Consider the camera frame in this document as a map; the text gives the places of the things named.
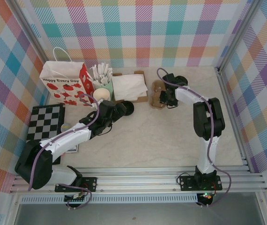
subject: cup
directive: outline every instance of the cup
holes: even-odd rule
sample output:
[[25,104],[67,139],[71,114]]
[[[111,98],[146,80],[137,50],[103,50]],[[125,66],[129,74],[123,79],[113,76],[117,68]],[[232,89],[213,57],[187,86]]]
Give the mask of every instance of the cup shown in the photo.
[[96,86],[96,85],[94,85],[94,88],[95,89],[99,89],[99,88],[105,88],[105,89],[107,89],[110,92],[111,99],[113,99],[113,82],[112,81],[110,81],[105,86]]
[[110,92],[106,88],[98,88],[94,91],[93,97],[99,101],[101,99],[103,100],[111,100]]

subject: black cable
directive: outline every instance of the black cable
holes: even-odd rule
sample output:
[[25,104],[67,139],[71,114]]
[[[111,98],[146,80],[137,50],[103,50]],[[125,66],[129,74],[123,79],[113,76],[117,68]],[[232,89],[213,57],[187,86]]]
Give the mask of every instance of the black cable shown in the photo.
[[113,125],[111,125],[111,128],[110,128],[110,130],[109,130],[108,132],[106,132],[106,133],[104,133],[104,134],[97,135],[97,136],[101,136],[101,135],[105,135],[105,134],[109,133],[109,132],[111,131],[112,128],[113,128]]
[[180,183],[179,183],[179,181],[178,181],[178,179],[179,179],[179,177],[181,176],[181,175],[183,175],[183,174],[188,174],[187,172],[183,172],[182,174],[180,174],[177,178],[176,178],[176,182],[180,185]]
[[174,106],[174,107],[168,107],[168,106],[169,105],[167,105],[167,109],[174,109],[174,108],[178,107],[178,104],[176,106]]
[[185,85],[185,86],[188,85],[186,82],[180,82],[180,83],[176,83],[176,84],[177,84],[177,85],[181,85],[181,86],[182,86],[182,84]]

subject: paper bag handle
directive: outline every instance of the paper bag handle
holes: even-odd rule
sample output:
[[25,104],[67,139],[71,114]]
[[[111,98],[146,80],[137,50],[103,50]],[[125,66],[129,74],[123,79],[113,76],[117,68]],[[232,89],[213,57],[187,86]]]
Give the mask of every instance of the paper bag handle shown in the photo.
[[54,58],[55,58],[56,61],[58,61],[58,60],[57,60],[57,57],[55,57],[55,53],[54,53],[54,50],[55,50],[56,48],[62,50],[64,53],[66,53],[67,56],[69,57],[70,61],[72,62],[72,59],[70,58],[70,55],[69,55],[64,49],[62,49],[62,48],[60,48],[60,47],[54,47],[54,48],[53,48],[53,52],[52,52],[52,53],[53,53],[53,56],[54,56]]

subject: cardboard box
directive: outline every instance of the cardboard box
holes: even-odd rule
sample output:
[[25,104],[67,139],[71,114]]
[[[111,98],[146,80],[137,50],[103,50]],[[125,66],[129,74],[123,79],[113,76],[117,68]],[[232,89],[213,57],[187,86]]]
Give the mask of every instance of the cardboard box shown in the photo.
[[[142,70],[139,71],[134,71],[133,74],[143,74],[144,77],[144,81],[145,81],[145,85],[146,85],[146,79],[145,79],[145,73]],[[113,76],[121,76],[122,73],[116,73],[113,74]],[[138,103],[138,102],[148,102],[148,91],[146,91],[147,96],[142,96],[142,97],[138,97],[138,99],[136,101],[132,101],[132,103]],[[123,102],[124,100],[119,100],[119,101],[115,101],[115,103],[120,103]]]

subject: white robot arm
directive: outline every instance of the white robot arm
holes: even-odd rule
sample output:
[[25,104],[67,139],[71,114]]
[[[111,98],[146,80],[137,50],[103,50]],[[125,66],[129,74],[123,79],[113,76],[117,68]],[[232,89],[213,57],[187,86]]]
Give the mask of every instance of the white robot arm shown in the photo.
[[[203,100],[201,98],[196,97],[195,95],[193,95],[189,91],[187,91],[185,89],[181,89],[181,88],[177,88],[175,90],[175,98],[178,101],[183,102],[183,103],[185,103],[191,107],[195,103],[203,102]],[[204,138],[200,137],[199,141],[200,141],[200,158],[199,158],[198,163],[197,163],[197,168],[199,169],[199,171],[201,173],[211,173],[215,169],[211,165],[211,163],[209,162],[209,160],[207,158],[207,150],[208,150],[209,140],[205,140]],[[209,156],[213,162],[215,162],[218,141],[219,141],[219,137],[215,136],[213,138],[213,142],[210,146]]]
[[177,107],[178,101],[192,106],[193,126],[200,138],[200,158],[195,175],[180,177],[184,184],[181,185],[181,190],[221,190],[220,177],[216,175],[214,166],[218,140],[225,129],[220,101],[217,98],[207,99],[191,90],[183,76],[174,77],[174,74],[165,72],[163,78],[159,76],[166,88],[166,91],[161,91],[160,103],[172,106],[171,108]]
[[81,187],[82,175],[73,167],[62,167],[52,163],[63,153],[75,145],[86,142],[100,135],[106,127],[124,116],[126,108],[122,103],[114,104],[103,101],[99,104],[99,116],[91,112],[81,119],[74,127],[47,140],[37,142],[35,140],[26,143],[25,148],[18,159],[15,171],[34,189],[40,189],[46,184],[66,184]]
[[[187,178],[188,184],[182,185],[182,190],[211,190],[212,183],[215,190],[222,189],[220,177],[216,175],[216,170],[212,166],[215,161],[216,147],[222,131],[225,129],[225,123],[217,98],[207,99],[197,97],[192,94],[187,85],[187,80],[182,76],[174,77],[173,74],[167,74],[163,79],[169,83],[184,85],[183,88],[174,87],[165,84],[166,91],[161,92],[160,102],[169,106],[176,107],[178,101],[193,106],[193,122],[195,133],[200,139],[200,158],[195,168],[195,175]],[[211,137],[211,121],[206,104],[210,104],[212,115],[214,117],[214,136],[210,145],[209,161],[207,152]],[[20,156],[15,171],[22,176],[28,183],[32,180],[32,187],[39,189],[45,184],[66,184],[74,187],[82,187],[82,175],[73,167],[62,167],[52,165],[52,163],[68,149],[82,142],[101,134],[106,127],[111,127],[112,123],[117,121],[126,113],[123,104],[114,104],[109,101],[103,101],[99,105],[99,116],[89,127],[89,124],[95,116],[95,112],[81,119],[74,127],[64,133],[44,140],[41,142],[29,141]],[[31,172],[34,169],[34,176],[31,178]]]

